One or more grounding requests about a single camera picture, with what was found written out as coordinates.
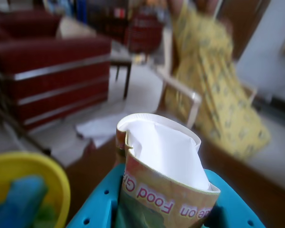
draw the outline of white paper sheet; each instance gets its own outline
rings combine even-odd
[[[76,125],[76,131],[84,138],[101,140],[109,137],[110,139],[116,133],[117,123],[127,115],[128,113],[120,113],[95,118],[89,122]]]
[[[150,168],[177,182],[201,190],[210,184],[196,151],[186,134],[151,121],[127,123],[130,152]]]
[[[95,148],[98,149],[98,148],[102,147],[108,141],[110,141],[113,137],[114,137],[114,135],[93,138]]]

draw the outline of sofa armrest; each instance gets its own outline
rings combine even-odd
[[[44,10],[0,14],[0,27],[13,38],[54,37],[61,17]]]
[[[14,77],[15,74],[97,56],[108,55],[109,59],[110,52],[111,41],[104,37],[44,38],[0,43],[0,71],[5,76]]]

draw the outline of chrome trim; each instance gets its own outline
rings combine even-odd
[[[219,11],[220,11],[220,9],[222,8],[222,5],[223,5],[223,1],[224,0],[218,0],[217,6],[215,7],[215,11],[214,11],[214,14],[213,14],[213,18],[217,18],[218,17]]]
[[[3,79],[12,80],[12,81],[20,81],[20,80],[29,79],[32,77],[48,75],[48,74],[57,73],[60,71],[74,69],[74,68],[86,67],[89,65],[102,63],[106,61],[110,61],[110,54],[91,57],[91,58],[85,58],[85,59],[81,59],[78,61],[58,64],[58,65],[49,66],[49,67],[47,66],[47,67],[34,69],[34,70],[29,70],[29,71],[14,74],[14,76],[11,76],[11,77],[4,77]]]
[[[106,75],[106,76],[102,76],[101,78],[97,78],[94,80],[78,83],[78,84],[63,87],[60,89],[51,90],[51,91],[41,93],[41,94],[37,94],[37,95],[33,95],[33,96],[28,96],[26,98],[22,98],[22,99],[18,100],[17,104],[18,105],[26,105],[26,104],[29,104],[29,103],[32,103],[32,102],[35,102],[35,101],[38,101],[41,99],[45,99],[45,98],[49,98],[52,96],[64,94],[64,93],[71,92],[73,90],[77,90],[77,89],[84,88],[87,86],[92,86],[92,85],[97,84],[97,83],[102,83],[102,82],[108,81],[109,77],[110,77],[109,75]]]
[[[69,104],[67,106],[64,106],[64,107],[61,107],[61,108],[58,108],[58,109],[54,109],[52,111],[49,111],[49,112],[46,112],[46,113],[43,113],[41,115],[37,115],[37,116],[34,116],[32,118],[29,118],[27,120],[24,121],[24,125],[29,125],[29,124],[33,124],[37,121],[40,121],[40,120],[43,120],[43,119],[46,119],[46,118],[49,118],[51,116],[54,116],[56,114],[59,114],[59,113],[62,113],[62,112],[65,112],[67,110],[70,110],[72,108],[76,108],[78,106],[81,106],[81,105],[85,105],[89,102],[92,102],[92,101],[96,101],[100,98],[105,98],[106,96],[108,95],[108,92],[105,92],[105,93],[102,93],[102,94],[99,94],[98,96],[95,96],[93,98],[89,98],[89,99],[86,99],[86,100],[83,100],[83,101],[79,101],[79,102],[76,102],[76,103],[72,103],[72,104]]]

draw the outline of maroon sofa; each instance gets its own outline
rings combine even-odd
[[[57,39],[60,19],[0,14],[0,104],[26,130],[108,97],[110,39]]]

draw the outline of table leg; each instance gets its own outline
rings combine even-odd
[[[117,66],[117,72],[116,72],[116,78],[115,78],[116,82],[117,82],[117,79],[118,79],[118,75],[119,75],[119,66]]]
[[[132,63],[130,63],[127,66],[127,78],[125,80],[125,87],[124,87],[124,94],[123,94],[124,100],[127,98],[127,95],[128,95],[128,87],[129,87],[129,81],[130,81],[131,67],[132,67]]]

